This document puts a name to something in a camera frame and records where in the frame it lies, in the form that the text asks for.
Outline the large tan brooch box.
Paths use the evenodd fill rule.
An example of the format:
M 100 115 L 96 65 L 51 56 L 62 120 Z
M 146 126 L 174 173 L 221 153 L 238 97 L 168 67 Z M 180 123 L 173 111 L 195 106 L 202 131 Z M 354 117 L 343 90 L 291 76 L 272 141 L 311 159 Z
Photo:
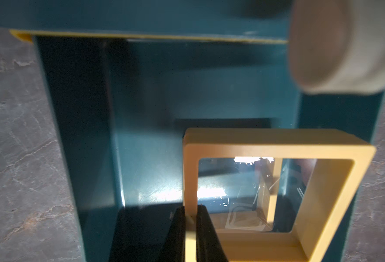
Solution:
M 289 233 L 221 233 L 231 262 L 319 262 L 366 173 L 376 148 L 335 129 L 189 128 L 183 138 L 185 260 L 199 257 L 198 174 L 203 158 L 315 159 Z
M 274 226 L 281 163 L 273 157 L 222 158 L 227 173 L 222 175 L 220 199 L 206 199 L 217 233 L 262 233 Z

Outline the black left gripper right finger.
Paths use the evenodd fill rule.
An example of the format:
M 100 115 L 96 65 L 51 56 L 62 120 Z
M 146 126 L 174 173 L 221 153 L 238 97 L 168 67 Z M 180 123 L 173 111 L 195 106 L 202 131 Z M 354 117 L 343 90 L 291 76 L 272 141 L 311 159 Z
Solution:
M 198 206 L 196 216 L 196 256 L 198 262 L 228 262 L 207 208 Z

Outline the teal bottom drawer yellow case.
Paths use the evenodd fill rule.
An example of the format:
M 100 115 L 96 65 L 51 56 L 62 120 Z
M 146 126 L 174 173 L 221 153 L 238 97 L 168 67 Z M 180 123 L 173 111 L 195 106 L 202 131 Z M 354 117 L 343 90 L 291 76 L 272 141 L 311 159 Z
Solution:
M 159 261 L 184 207 L 187 129 L 335 129 L 371 144 L 384 96 L 303 93 L 284 44 L 14 35 L 41 62 L 87 262 Z M 199 160 L 198 206 L 225 194 L 221 159 Z M 317 161 L 276 162 L 269 233 L 289 233 Z M 341 260 L 353 199 L 320 262 Z

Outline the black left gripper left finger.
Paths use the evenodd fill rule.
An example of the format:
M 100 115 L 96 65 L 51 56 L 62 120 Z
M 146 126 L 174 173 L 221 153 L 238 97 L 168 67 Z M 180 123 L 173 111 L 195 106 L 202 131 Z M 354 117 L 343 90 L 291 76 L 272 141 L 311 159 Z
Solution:
M 172 219 L 164 245 L 159 254 L 160 262 L 185 261 L 186 216 L 184 207 L 179 207 Z

